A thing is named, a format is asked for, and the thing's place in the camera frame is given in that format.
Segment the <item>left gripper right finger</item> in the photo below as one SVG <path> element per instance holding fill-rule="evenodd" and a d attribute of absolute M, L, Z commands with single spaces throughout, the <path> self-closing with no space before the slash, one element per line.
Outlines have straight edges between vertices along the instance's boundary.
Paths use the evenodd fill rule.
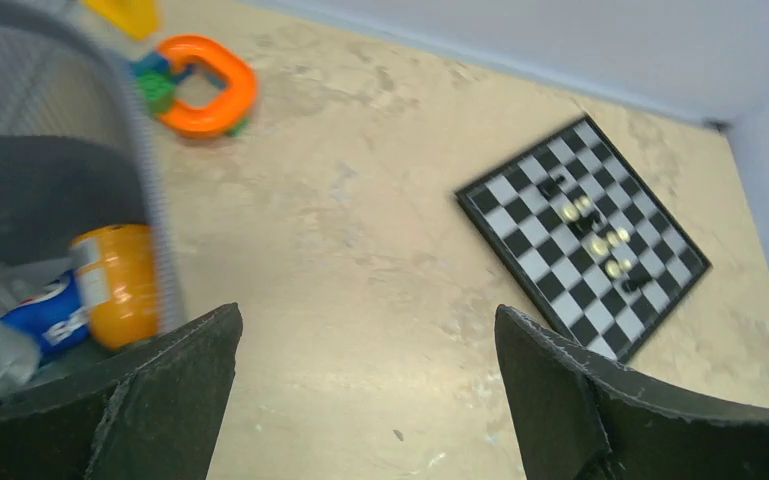
<path fill-rule="evenodd" d="M 501 305 L 495 345 L 529 479 L 769 479 L 769 408 L 647 376 Z"/>

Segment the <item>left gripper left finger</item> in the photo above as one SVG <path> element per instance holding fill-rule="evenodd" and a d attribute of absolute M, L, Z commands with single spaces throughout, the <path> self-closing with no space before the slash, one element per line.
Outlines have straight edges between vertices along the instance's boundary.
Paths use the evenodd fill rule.
<path fill-rule="evenodd" d="M 203 479 L 243 332 L 225 304 L 0 404 L 0 479 Z"/>

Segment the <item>orange juice bottle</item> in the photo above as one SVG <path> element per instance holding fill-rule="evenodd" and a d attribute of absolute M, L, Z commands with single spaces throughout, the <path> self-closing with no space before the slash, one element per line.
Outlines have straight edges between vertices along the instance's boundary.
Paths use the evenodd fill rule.
<path fill-rule="evenodd" d="M 115 351 L 158 333 L 160 308 L 148 226 L 114 224 L 86 232 L 73 239 L 70 255 L 96 342 Z"/>

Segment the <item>pepsi labelled clear bottle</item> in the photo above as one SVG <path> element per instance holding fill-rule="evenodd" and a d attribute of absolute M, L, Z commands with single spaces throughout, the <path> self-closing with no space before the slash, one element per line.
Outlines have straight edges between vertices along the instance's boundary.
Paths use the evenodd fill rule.
<path fill-rule="evenodd" d="M 25 387 L 53 356 L 89 336 L 72 270 L 19 301 L 27 287 L 21 279 L 0 282 L 0 400 Z"/>

